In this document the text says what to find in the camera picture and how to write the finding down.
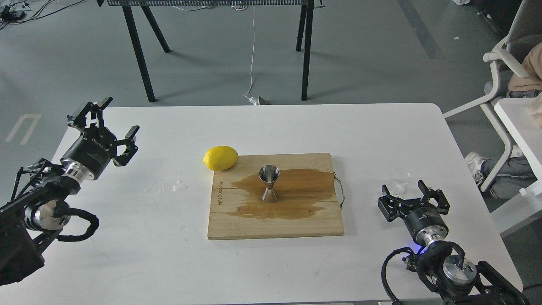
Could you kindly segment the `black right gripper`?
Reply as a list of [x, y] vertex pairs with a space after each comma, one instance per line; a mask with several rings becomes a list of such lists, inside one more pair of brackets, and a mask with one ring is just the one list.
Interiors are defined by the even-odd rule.
[[[418, 188], [423, 193], [419, 203], [424, 206], [411, 211], [406, 200], [391, 195], [387, 185], [382, 185], [382, 196], [378, 198], [378, 208], [387, 222], [402, 218], [415, 244], [428, 247], [434, 241], [441, 241], [448, 235], [448, 227], [441, 214], [447, 215], [450, 205], [441, 189], [428, 187], [418, 180]], [[436, 207], [429, 207], [430, 200]]]

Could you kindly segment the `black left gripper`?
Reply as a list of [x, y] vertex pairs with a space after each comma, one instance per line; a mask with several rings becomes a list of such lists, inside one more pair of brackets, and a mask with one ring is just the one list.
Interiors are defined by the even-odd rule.
[[[66, 117], [68, 127], [79, 130], [81, 135], [62, 156], [61, 164], [67, 167], [75, 162], [84, 166], [90, 172], [89, 180], [96, 180], [111, 159], [115, 166], [126, 166], [138, 151], [136, 133], [140, 129], [139, 125], [131, 127], [122, 140], [116, 140], [116, 136], [104, 126], [102, 113], [112, 100], [112, 97], [108, 97], [97, 103], [87, 102], [79, 113]], [[87, 127], [89, 113], [91, 120], [97, 121]], [[118, 146], [125, 146], [125, 150], [116, 156]]]

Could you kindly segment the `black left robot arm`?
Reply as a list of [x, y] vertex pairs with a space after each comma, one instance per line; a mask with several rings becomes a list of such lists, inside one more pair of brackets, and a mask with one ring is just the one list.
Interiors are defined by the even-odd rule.
[[112, 98], [85, 104], [67, 124], [80, 131], [60, 164], [44, 158], [21, 167], [16, 174], [11, 200], [0, 215], [0, 283], [20, 282], [44, 265], [43, 251], [54, 241], [78, 242], [93, 236], [99, 219], [70, 207], [66, 197], [77, 194], [85, 180], [96, 180], [112, 161], [125, 166], [138, 151], [131, 127], [117, 139], [103, 123], [103, 110]]

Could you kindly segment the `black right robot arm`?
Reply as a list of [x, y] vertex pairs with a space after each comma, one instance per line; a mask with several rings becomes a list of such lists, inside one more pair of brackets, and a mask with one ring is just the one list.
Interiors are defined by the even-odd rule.
[[400, 299], [387, 281], [388, 262], [399, 253], [406, 253], [406, 269], [418, 275], [433, 293], [439, 294], [445, 305], [528, 305], [529, 300], [490, 264], [474, 264], [466, 258], [462, 247], [446, 241], [448, 227], [442, 219], [450, 205], [443, 191], [430, 189], [418, 181], [422, 198], [402, 199], [391, 195], [383, 185], [378, 207], [388, 222], [401, 218], [418, 252], [410, 247], [396, 249], [389, 254], [381, 268], [383, 288], [393, 305]]

